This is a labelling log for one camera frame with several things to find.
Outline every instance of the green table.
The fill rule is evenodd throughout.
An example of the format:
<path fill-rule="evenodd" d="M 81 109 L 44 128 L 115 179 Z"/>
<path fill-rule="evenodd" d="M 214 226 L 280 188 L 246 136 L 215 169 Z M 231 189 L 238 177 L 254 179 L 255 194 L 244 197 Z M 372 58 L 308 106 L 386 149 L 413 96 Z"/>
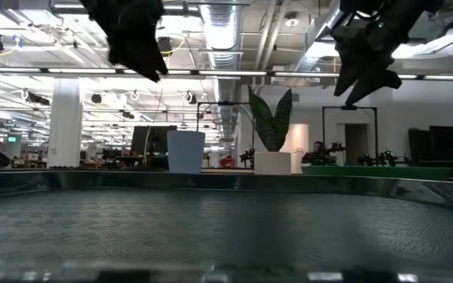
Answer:
<path fill-rule="evenodd" d="M 371 167 L 371 166 L 307 166 L 304 175 L 411 178 L 447 181 L 452 173 L 449 167 Z"/>

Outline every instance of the snake plant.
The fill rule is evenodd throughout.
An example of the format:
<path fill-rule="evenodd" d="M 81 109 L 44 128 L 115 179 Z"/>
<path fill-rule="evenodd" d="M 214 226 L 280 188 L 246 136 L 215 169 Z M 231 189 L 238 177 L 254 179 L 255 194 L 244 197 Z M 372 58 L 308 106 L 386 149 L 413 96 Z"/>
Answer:
<path fill-rule="evenodd" d="M 289 119 L 293 108 L 291 89 L 286 91 L 272 115 L 271 109 L 260 96 L 249 87 L 249 106 L 252 112 L 252 125 L 269 152 L 278 152 L 285 143 L 289 130 Z"/>

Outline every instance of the floor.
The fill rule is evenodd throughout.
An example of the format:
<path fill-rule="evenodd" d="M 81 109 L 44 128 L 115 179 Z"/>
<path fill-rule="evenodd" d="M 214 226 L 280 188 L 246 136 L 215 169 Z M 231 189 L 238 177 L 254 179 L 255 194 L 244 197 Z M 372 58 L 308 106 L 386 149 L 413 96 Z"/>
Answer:
<path fill-rule="evenodd" d="M 35 193 L 0 198 L 0 259 L 453 269 L 453 209 L 303 193 Z"/>

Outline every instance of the potted plant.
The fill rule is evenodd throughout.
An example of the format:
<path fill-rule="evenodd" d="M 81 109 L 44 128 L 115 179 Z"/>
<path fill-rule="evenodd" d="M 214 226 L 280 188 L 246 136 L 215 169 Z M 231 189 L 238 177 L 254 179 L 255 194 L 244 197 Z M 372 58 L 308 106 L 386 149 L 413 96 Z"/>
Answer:
<path fill-rule="evenodd" d="M 274 115 L 264 99 L 254 94 L 249 87 L 249 106 L 252 125 L 268 152 L 255 152 L 256 175 L 291 175 L 291 153 L 280 153 L 289 130 L 293 108 L 291 89 L 286 91 L 277 105 Z"/>

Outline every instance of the white column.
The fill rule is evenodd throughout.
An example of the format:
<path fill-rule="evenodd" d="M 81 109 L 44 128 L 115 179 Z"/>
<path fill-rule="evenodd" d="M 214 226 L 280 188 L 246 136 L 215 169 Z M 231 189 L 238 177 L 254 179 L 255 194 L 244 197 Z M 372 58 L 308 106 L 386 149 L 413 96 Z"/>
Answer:
<path fill-rule="evenodd" d="M 55 79 L 47 167 L 79 166 L 83 97 L 78 79 Z"/>

